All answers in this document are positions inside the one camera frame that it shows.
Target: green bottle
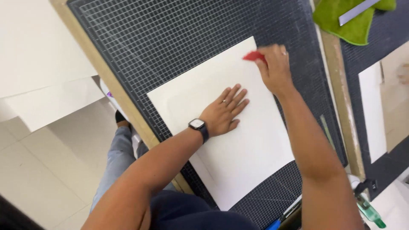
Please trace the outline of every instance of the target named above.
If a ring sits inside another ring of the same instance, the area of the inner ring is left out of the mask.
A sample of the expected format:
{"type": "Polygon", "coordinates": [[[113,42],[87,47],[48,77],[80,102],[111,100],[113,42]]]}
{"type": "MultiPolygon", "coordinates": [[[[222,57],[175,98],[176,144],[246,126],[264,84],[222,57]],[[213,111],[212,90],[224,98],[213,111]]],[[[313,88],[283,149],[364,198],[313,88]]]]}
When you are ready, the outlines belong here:
{"type": "Polygon", "coordinates": [[[366,216],[366,218],[374,222],[379,228],[386,228],[386,224],[381,220],[379,213],[371,206],[371,204],[363,197],[362,194],[355,197],[359,210],[366,216]]]}

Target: green cloth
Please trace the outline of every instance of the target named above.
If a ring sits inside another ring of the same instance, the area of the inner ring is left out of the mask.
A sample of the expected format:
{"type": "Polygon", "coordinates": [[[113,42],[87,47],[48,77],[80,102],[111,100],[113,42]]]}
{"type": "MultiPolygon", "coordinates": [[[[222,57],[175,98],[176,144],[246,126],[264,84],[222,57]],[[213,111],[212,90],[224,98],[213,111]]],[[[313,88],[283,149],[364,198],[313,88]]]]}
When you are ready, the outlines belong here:
{"type": "Polygon", "coordinates": [[[334,34],[353,45],[367,45],[369,28],[375,9],[394,10],[395,0],[381,0],[371,6],[343,26],[339,25],[338,18],[363,0],[321,0],[312,15],[315,23],[324,31],[334,34]]]}

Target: jeans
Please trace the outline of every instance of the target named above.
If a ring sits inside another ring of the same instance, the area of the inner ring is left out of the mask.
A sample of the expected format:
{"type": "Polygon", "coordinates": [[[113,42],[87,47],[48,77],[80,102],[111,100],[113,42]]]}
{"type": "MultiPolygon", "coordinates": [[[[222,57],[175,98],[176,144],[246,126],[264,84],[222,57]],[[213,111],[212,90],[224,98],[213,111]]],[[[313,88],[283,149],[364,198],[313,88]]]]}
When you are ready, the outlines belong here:
{"type": "MultiPolygon", "coordinates": [[[[136,160],[133,155],[132,134],[128,127],[121,126],[115,132],[111,148],[108,152],[108,162],[105,172],[99,183],[97,192],[92,200],[91,210],[101,199],[102,195],[111,187],[111,185],[122,175],[122,173],[136,160]]],[[[136,150],[137,157],[141,157],[148,151],[148,147],[141,143],[136,150]]],[[[164,190],[176,191],[172,183],[169,183],[164,190]]]]}

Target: dark blue shirt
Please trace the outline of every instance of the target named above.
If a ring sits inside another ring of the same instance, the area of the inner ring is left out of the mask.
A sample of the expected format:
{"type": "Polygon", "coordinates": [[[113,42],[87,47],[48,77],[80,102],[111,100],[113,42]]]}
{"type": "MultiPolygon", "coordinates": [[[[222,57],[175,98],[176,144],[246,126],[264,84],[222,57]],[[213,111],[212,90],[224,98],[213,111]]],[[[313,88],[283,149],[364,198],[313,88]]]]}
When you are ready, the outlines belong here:
{"type": "Polygon", "coordinates": [[[200,197],[163,190],[151,201],[152,230],[258,230],[248,218],[212,210],[200,197]]]}

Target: smartwatch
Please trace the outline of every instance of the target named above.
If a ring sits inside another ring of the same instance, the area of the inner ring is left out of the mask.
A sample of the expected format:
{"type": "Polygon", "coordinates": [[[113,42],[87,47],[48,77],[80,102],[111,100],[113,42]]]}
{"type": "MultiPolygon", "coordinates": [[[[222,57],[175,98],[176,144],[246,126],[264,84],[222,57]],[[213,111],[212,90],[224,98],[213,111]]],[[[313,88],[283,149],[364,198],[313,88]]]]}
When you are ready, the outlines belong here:
{"type": "Polygon", "coordinates": [[[209,139],[209,132],[207,131],[204,121],[200,119],[193,119],[191,122],[189,122],[189,127],[194,130],[200,131],[203,137],[203,143],[206,143],[206,141],[209,139]]]}

